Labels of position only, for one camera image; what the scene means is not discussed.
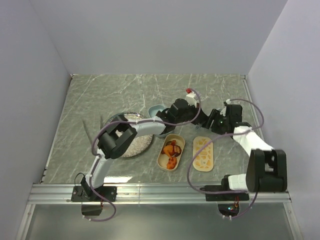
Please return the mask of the blue lunch box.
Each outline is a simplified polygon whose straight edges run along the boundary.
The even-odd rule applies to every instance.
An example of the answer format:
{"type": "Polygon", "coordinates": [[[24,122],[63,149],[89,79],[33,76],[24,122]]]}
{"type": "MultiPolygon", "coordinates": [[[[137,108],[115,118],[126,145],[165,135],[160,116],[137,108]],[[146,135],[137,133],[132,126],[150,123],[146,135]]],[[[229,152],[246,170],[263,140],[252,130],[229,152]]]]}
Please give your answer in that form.
{"type": "MultiPolygon", "coordinates": [[[[153,118],[156,116],[157,112],[160,111],[162,112],[163,110],[165,110],[166,107],[164,105],[158,104],[158,105],[153,105],[148,109],[148,115],[149,118],[153,118]]],[[[164,134],[156,134],[155,136],[158,138],[165,138],[167,135],[171,134],[173,131],[164,133],[164,134]]]]}

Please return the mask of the beige lunch box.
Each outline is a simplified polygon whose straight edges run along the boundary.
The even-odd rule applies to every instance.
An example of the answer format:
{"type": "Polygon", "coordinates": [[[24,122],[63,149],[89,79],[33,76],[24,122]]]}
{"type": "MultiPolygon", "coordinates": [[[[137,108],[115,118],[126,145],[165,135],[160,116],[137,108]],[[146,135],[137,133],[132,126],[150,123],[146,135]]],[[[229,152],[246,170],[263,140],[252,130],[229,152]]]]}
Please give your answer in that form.
{"type": "Polygon", "coordinates": [[[177,168],[178,168],[178,165],[180,163],[180,160],[181,160],[181,157],[182,157],[182,153],[184,151],[184,147],[185,147],[185,139],[180,136],[180,135],[177,135],[177,134],[169,134],[165,139],[164,139],[164,143],[160,149],[160,152],[159,152],[159,155],[157,157],[157,165],[159,166],[160,169],[164,170],[164,171],[167,171],[167,172],[174,172],[177,168]],[[176,160],[177,160],[177,164],[175,166],[174,169],[167,169],[167,163],[168,163],[168,160],[170,159],[170,157],[168,157],[167,155],[165,154],[162,154],[162,150],[165,146],[167,145],[170,145],[171,141],[175,140],[176,141],[176,146],[179,146],[180,149],[181,149],[181,152],[180,153],[174,153],[172,154],[172,157],[176,157],[176,160]]]}

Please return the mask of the spotted orange food piece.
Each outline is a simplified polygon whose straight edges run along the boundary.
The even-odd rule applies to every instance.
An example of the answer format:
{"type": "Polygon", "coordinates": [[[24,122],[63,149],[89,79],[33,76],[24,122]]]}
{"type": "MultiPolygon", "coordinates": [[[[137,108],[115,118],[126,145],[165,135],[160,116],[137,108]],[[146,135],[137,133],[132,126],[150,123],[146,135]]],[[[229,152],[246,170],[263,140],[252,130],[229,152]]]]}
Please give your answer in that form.
{"type": "Polygon", "coordinates": [[[166,164],[166,168],[168,170],[173,170],[176,167],[177,164],[177,158],[176,157],[172,157],[168,159],[168,162],[166,164]]]}

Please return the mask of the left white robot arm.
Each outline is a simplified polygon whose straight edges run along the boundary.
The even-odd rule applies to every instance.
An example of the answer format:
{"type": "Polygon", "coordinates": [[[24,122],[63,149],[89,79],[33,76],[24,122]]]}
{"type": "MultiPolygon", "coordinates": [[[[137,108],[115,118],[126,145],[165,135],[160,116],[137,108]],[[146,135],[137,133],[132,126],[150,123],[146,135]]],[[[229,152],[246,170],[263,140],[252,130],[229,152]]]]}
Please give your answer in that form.
{"type": "Polygon", "coordinates": [[[186,124],[204,125],[209,117],[203,112],[201,103],[178,98],[169,107],[158,111],[154,117],[142,120],[127,119],[123,114],[106,124],[92,142],[95,156],[92,167],[81,180],[83,195],[96,201],[101,195],[104,178],[112,160],[120,158],[134,139],[147,135],[163,135],[176,126],[186,124]]]}

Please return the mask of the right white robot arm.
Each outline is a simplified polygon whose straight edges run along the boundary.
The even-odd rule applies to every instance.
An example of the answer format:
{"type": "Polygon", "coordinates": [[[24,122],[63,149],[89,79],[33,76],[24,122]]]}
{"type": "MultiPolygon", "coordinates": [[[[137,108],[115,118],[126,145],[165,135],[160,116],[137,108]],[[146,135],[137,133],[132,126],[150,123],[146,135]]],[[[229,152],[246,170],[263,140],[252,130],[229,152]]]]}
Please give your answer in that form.
{"type": "Polygon", "coordinates": [[[220,187],[221,196],[231,200],[238,191],[284,192],[288,186],[286,153],[265,143],[243,121],[242,111],[239,104],[225,103],[223,109],[213,109],[206,122],[215,134],[232,134],[249,156],[246,173],[228,176],[228,183],[220,187]]]}

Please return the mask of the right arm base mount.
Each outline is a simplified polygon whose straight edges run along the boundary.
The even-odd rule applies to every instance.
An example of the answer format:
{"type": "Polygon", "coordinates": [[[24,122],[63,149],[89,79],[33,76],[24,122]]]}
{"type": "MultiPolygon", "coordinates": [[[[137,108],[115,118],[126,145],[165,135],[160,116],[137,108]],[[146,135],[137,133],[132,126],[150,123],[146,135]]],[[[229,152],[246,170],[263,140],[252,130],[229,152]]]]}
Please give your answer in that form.
{"type": "MultiPolygon", "coordinates": [[[[229,190],[227,186],[223,185],[205,185],[200,188],[206,192],[225,192],[229,190]]],[[[205,194],[207,202],[230,202],[219,203],[217,205],[219,213],[223,217],[236,217],[240,213],[240,201],[248,201],[250,196],[248,193],[219,193],[219,194],[205,194]]]]}

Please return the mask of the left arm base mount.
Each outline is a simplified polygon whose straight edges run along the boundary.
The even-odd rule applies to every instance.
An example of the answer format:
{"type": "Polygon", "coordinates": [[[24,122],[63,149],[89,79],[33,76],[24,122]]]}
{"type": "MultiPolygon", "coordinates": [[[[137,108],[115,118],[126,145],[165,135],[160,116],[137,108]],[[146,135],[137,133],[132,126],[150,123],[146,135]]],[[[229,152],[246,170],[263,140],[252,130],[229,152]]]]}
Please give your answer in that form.
{"type": "Polygon", "coordinates": [[[86,182],[85,174],[80,172],[74,178],[74,187],[71,193],[72,203],[81,203],[82,216],[90,221],[94,217],[100,216],[103,212],[104,203],[108,203],[113,207],[114,212],[107,219],[111,219],[116,214],[114,202],[117,197],[116,186],[100,186],[94,191],[86,182]]]}

